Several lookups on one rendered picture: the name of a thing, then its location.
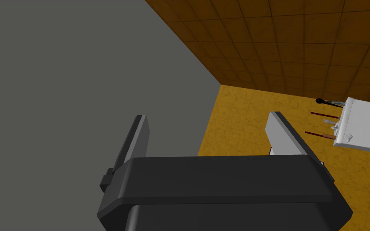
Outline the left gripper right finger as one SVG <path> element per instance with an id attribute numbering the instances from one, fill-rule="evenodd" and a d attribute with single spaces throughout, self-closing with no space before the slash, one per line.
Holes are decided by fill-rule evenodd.
<path id="1" fill-rule="evenodd" d="M 269 113 L 265 132 L 271 145 L 270 155 L 307 155 L 324 166 L 281 112 Z"/>

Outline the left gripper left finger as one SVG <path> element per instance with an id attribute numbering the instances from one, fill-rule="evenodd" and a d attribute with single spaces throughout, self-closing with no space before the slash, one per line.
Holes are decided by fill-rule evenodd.
<path id="1" fill-rule="evenodd" d="M 111 184 L 116 170 L 132 158 L 144 158 L 146 156 L 150 129 L 146 115 L 137 115 L 131 125 L 129 133 L 124 140 L 117 156 L 114 167 L 107 169 L 102 177 L 100 188 L 102 192 Z"/>

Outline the white rack with hanging utensils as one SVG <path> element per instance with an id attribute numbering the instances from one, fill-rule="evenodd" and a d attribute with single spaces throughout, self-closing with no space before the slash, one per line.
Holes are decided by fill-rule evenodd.
<path id="1" fill-rule="evenodd" d="M 340 116 L 330 116 L 338 122 L 325 120 L 331 124 L 334 134 L 318 134 L 334 141 L 334 146 L 370 152 L 370 102 L 347 98 L 345 102 L 325 101 L 317 98 L 316 103 L 336 106 L 342 109 Z"/>

